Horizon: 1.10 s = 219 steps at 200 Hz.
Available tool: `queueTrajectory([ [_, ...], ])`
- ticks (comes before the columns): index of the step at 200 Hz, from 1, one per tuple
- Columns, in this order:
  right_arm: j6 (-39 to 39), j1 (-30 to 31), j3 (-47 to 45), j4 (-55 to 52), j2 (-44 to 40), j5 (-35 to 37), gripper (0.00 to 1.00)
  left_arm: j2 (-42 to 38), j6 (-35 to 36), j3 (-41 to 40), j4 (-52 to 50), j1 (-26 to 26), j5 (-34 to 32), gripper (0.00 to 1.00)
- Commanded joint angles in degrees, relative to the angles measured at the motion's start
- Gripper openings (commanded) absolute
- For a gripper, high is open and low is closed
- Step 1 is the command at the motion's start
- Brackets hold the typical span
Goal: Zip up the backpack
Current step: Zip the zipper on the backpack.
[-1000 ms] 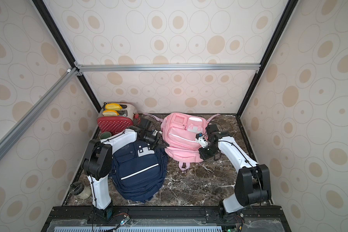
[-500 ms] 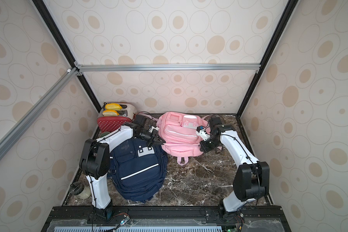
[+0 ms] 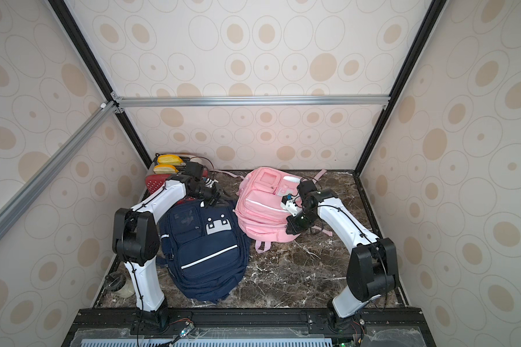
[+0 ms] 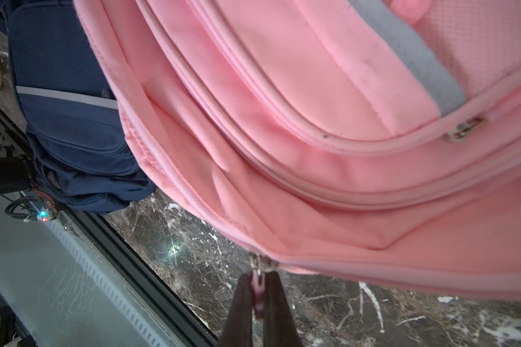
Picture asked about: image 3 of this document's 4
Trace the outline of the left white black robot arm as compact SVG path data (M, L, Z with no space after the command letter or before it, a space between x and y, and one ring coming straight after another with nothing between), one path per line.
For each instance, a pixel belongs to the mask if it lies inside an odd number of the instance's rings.
M218 182L201 175L176 174L143 202L114 215L112 249L129 271L136 295L137 322L161 331L169 325L166 297L159 284L156 256L161 246L157 224L186 197L214 205L224 196Z

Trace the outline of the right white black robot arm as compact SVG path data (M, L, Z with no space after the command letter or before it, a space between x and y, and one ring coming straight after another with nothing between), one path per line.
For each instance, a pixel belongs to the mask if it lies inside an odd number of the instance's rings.
M370 302L388 297L399 286L393 241L365 228L332 189L318 189L313 181L302 180L297 191L296 195L287 194L281 200L281 206L289 213L286 233L300 234L321 220L350 253L347 286L331 302L333 317L351 318Z

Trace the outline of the pink backpack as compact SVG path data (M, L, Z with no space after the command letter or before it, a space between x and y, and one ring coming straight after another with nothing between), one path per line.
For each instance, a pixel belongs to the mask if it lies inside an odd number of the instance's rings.
M267 252L273 243L287 243L298 238L300 234L286 234L286 218L290 213L281 207L282 197L298 196L296 203L302 208L308 193L317 190L315 184L325 173L322 170L314 178L307 179L260 167L242 178L234 212L239 227L255 241L257 253Z

